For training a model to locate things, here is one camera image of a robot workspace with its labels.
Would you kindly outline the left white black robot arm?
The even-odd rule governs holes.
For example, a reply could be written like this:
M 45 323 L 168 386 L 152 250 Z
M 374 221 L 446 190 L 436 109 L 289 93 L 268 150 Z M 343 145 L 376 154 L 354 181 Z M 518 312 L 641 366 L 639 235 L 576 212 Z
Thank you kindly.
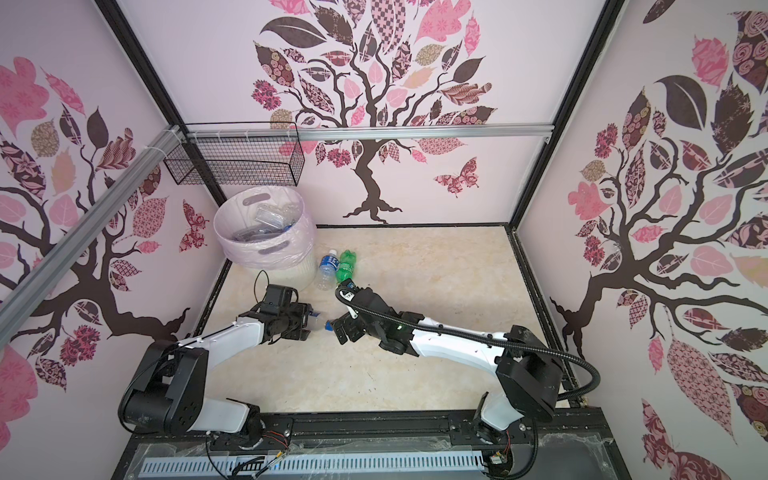
M 245 350 L 278 340 L 307 340 L 312 313 L 296 289 L 270 284 L 260 302 L 225 328 L 185 341 L 152 343 L 120 400 L 119 422 L 138 434 L 217 432 L 259 440 L 264 431 L 260 408 L 206 397 L 207 376 Z

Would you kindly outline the clear square bottle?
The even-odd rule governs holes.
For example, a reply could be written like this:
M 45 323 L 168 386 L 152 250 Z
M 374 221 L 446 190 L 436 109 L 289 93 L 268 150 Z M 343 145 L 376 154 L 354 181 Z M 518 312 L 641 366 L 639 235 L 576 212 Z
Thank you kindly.
M 288 225 L 288 217 L 279 207 L 260 204 L 254 211 L 253 218 L 271 228 L 282 230 Z

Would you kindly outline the long clear crushed bottle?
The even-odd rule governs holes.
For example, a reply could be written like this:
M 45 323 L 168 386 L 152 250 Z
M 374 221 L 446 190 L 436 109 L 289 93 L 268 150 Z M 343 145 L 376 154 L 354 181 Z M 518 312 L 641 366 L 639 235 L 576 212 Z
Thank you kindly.
M 232 240 L 240 243 L 259 243 L 273 239 L 282 234 L 280 229 L 252 226 L 232 234 Z

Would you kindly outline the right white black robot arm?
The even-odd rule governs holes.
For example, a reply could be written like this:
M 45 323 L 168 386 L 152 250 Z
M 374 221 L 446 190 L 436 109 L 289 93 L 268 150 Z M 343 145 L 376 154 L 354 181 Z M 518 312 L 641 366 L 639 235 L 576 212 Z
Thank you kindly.
M 563 361 L 529 329 L 478 332 L 452 327 L 414 312 L 397 312 L 370 288 L 340 285 L 335 297 L 347 312 L 331 322 L 340 344 L 364 336 L 391 354 L 450 360 L 487 373 L 500 390 L 482 395 L 473 419 L 475 434 L 495 442 L 525 418 L 550 422 L 563 378 Z

